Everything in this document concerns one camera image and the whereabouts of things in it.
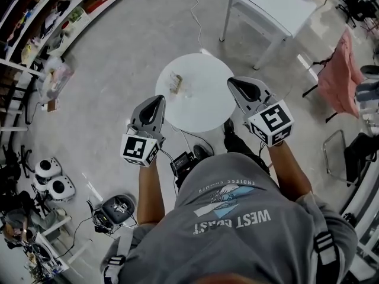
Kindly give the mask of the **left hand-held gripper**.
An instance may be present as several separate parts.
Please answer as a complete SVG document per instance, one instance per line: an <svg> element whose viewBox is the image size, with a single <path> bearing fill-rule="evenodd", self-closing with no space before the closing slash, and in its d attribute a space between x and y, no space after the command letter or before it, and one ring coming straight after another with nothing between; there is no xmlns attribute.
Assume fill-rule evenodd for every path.
<svg viewBox="0 0 379 284"><path fill-rule="evenodd" d="M159 133L164 122L165 107L165 97L157 95L134 109L131 124L127 126L127 132L121 140L120 157L126 162L143 167L152 164L165 141L165 137Z"/></svg>

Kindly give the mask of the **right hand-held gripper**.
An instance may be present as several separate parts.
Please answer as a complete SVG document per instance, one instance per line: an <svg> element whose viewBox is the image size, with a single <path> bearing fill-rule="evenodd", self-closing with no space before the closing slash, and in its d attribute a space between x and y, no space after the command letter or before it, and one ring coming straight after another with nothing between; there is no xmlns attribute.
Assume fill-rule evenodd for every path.
<svg viewBox="0 0 379 284"><path fill-rule="evenodd" d="M246 76L228 78L227 86L244 113L243 125L267 146L274 146L293 132L294 118L284 100L268 97L263 81Z"/></svg>

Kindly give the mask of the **person's left forearm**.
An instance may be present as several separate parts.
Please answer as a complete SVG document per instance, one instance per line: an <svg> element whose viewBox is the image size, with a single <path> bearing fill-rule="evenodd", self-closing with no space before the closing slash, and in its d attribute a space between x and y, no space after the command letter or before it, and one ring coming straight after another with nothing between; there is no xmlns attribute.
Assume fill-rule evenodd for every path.
<svg viewBox="0 0 379 284"><path fill-rule="evenodd" d="M139 169L139 197L137 203L137 223L157 224L165 216L162 191L156 159L149 167Z"/></svg>

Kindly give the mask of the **person's right forearm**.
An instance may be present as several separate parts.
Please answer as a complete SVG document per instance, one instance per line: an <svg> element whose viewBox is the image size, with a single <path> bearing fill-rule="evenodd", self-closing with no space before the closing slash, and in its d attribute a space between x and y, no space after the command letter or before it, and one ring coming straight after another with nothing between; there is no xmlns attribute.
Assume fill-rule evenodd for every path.
<svg viewBox="0 0 379 284"><path fill-rule="evenodd" d="M312 186L286 142L268 148L281 193L289 200L312 192Z"/></svg>

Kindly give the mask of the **wooden cutlery holder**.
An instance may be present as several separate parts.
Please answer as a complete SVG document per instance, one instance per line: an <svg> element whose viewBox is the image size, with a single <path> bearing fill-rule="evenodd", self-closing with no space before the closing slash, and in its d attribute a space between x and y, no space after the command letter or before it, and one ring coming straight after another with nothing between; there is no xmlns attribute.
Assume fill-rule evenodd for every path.
<svg viewBox="0 0 379 284"><path fill-rule="evenodd" d="M169 75L169 90L171 93L177 94L181 84L182 84L183 78L179 74L176 74L174 72L171 72Z"/></svg>

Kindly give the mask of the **round white table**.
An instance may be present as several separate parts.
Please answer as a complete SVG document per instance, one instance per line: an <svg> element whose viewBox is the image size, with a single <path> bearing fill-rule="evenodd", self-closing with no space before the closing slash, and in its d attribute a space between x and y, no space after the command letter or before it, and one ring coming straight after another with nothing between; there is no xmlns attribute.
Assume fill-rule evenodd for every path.
<svg viewBox="0 0 379 284"><path fill-rule="evenodd" d="M169 90L171 72L183 78L177 94ZM171 61L160 73L155 90L166 99L165 119L189 133L218 128L236 108L227 86L228 78L233 76L225 63L208 54L186 54ZM192 91L192 98L184 98L185 91Z"/></svg>

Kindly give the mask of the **person's left shoe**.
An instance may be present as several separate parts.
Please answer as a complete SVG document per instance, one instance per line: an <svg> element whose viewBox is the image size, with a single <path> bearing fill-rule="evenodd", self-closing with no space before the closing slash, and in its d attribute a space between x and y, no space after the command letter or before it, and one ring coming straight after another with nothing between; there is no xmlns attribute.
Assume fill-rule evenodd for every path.
<svg viewBox="0 0 379 284"><path fill-rule="evenodd" d="M193 146L193 153L197 160L202 161L210 156L209 152L200 144Z"/></svg>

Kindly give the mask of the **pink jacket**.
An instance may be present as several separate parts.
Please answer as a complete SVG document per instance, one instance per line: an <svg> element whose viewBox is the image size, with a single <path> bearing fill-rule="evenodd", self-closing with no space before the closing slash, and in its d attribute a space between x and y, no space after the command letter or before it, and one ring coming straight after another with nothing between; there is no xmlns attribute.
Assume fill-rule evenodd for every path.
<svg viewBox="0 0 379 284"><path fill-rule="evenodd" d="M352 37L346 29L330 60L318 74L318 90L337 113L359 117L355 103L356 87L364 81L352 47Z"/></svg>

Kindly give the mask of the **white rectangular table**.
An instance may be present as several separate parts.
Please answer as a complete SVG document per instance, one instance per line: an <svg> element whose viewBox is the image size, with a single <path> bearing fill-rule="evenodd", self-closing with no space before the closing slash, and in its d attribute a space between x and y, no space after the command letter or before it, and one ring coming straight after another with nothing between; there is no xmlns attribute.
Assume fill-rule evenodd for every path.
<svg viewBox="0 0 379 284"><path fill-rule="evenodd" d="M278 51L281 43L294 39L302 29L316 4L312 0L228 0L226 16L219 41L226 37L231 10L245 20L254 30L270 41L253 68L259 70Z"/></svg>

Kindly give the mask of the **clear plastic storage bin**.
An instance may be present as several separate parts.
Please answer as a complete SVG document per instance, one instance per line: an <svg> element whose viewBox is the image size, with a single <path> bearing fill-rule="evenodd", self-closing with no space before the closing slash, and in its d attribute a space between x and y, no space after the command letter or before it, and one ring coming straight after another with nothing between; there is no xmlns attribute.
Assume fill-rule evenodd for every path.
<svg viewBox="0 0 379 284"><path fill-rule="evenodd" d="M57 99L73 73L73 69L60 57L50 56L36 81L40 103L44 105Z"/></svg>

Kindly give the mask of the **chrome tube chair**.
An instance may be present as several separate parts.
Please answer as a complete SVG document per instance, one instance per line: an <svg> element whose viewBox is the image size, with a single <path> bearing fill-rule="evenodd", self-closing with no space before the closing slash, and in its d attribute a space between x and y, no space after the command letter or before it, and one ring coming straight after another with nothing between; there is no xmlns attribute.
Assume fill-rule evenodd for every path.
<svg viewBox="0 0 379 284"><path fill-rule="evenodd" d="M347 166L344 156L346 149L345 134L336 130L322 144L326 173L333 179L345 183L347 187L358 186L358 179L348 180Z"/></svg>

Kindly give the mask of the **open black equipment case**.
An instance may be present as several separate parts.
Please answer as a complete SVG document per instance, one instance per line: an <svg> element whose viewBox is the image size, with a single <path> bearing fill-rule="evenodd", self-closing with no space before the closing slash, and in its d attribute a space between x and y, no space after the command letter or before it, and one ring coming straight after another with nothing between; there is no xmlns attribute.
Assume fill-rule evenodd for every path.
<svg viewBox="0 0 379 284"><path fill-rule="evenodd" d="M128 227L126 221L134 218L135 203L127 194L119 194L93 206L87 201L96 233L113 235L119 228Z"/></svg>

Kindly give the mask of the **white pod-shaped device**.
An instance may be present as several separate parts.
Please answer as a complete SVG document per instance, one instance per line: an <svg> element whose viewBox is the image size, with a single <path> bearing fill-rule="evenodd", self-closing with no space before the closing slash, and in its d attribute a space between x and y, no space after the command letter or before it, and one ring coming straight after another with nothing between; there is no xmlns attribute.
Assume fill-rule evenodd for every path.
<svg viewBox="0 0 379 284"><path fill-rule="evenodd" d="M47 191L54 201L67 202L75 196L75 187L68 176L53 177L47 183Z"/></svg>
<svg viewBox="0 0 379 284"><path fill-rule="evenodd" d="M47 189L48 180L39 175L35 175L33 178L33 185L39 192L44 192Z"/></svg>
<svg viewBox="0 0 379 284"><path fill-rule="evenodd" d="M52 178L62 173L62 167L54 158L43 159L35 166L35 174L41 178Z"/></svg>

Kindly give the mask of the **white crate with green items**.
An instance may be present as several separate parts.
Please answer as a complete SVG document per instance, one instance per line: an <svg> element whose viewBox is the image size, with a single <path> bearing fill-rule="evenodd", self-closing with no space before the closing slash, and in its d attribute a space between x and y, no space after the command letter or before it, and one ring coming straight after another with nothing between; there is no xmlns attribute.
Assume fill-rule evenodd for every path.
<svg viewBox="0 0 379 284"><path fill-rule="evenodd" d="M82 7L75 7L68 16L68 21L71 24L84 25L89 22L90 17Z"/></svg>

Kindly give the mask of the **white shelf unit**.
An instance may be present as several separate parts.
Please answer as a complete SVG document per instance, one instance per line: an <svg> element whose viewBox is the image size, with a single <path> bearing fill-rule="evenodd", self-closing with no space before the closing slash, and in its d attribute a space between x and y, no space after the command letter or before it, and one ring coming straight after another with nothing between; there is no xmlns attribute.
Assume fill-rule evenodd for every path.
<svg viewBox="0 0 379 284"><path fill-rule="evenodd" d="M50 56L60 57L97 16L118 0L88 14L84 25L69 14L84 0L14 0L0 20L0 139L4 132L27 131L29 97Z"/></svg>

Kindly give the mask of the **grey printed T-shirt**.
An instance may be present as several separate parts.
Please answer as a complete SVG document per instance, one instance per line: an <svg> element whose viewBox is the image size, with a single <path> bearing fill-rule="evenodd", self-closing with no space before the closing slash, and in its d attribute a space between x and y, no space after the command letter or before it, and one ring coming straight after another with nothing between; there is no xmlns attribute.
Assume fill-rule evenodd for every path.
<svg viewBox="0 0 379 284"><path fill-rule="evenodd" d="M242 276L270 284L338 284L358 239L312 193L287 199L240 153L206 158L157 224L119 237L102 261L104 284L191 284Z"/></svg>

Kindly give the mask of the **small white desk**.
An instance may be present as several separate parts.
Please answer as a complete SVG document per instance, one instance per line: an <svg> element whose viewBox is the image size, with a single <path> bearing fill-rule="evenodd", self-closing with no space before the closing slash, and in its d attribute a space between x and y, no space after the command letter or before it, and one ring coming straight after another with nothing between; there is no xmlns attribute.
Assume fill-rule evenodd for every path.
<svg viewBox="0 0 379 284"><path fill-rule="evenodd" d="M69 269L74 270L80 275L73 267L72 263L78 259L85 250L87 250L92 244L92 240L89 239L77 252L73 253L68 259L65 259L65 255L59 254L57 249L47 239L47 237L41 233L37 233L36 239L31 246L31 261L40 266L42 273L45 277L53 278L54 276L61 274Z"/></svg>

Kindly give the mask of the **black chair frame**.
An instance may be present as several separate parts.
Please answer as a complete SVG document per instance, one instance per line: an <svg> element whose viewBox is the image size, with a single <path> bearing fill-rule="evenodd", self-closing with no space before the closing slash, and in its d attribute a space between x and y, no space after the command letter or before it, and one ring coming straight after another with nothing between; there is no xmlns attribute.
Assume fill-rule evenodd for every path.
<svg viewBox="0 0 379 284"><path fill-rule="evenodd" d="M320 72L323 71L323 69L326 67L326 65L331 61L333 55L334 55L334 52L329 56L327 57L326 59L324 60L321 60L321 61L316 61L316 62L313 62L312 64L310 64L307 68L307 71L309 72L310 69L314 66L322 66ZM302 94L302 97L305 98L309 93L313 92L315 89L317 89L319 87L319 78L318 76L316 76L317 78L317 82L315 85L313 85L310 89L308 89L307 91L305 91L303 94ZM325 119L325 123L327 124L332 118L334 118L335 116L338 115L338 112L335 110L334 107L332 107L331 103L329 102L329 100L324 96L322 95L322 93L320 91L318 91L318 94L323 98L323 100L329 104L329 106L334 110L333 114L331 114L329 117L327 117Z"/></svg>

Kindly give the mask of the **black waist recorder box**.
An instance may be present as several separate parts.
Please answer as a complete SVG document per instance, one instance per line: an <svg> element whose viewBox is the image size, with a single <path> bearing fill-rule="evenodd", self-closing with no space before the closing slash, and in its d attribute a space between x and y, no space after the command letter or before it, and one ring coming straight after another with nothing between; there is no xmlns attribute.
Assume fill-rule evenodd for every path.
<svg viewBox="0 0 379 284"><path fill-rule="evenodd" d="M178 189L181 188L184 179L197 163L198 160L195 158L193 152L184 152L170 163L175 178L174 183Z"/></svg>

